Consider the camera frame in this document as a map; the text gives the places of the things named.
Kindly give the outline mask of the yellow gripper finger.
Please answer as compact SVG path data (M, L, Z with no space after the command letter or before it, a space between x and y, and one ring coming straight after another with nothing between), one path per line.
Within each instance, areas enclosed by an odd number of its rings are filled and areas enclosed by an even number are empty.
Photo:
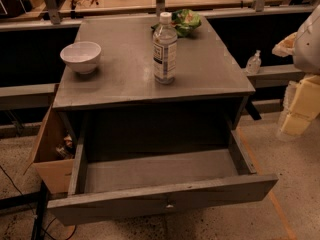
M286 57L293 54L294 41L296 38L296 32L288 35L282 41L274 46L272 53L279 57Z

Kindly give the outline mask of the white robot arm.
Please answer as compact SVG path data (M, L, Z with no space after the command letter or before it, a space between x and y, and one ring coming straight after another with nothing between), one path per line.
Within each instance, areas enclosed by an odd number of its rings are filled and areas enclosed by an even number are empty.
M318 5L298 31L276 44L272 53L279 57L291 55L297 69L305 73L320 74L320 5Z

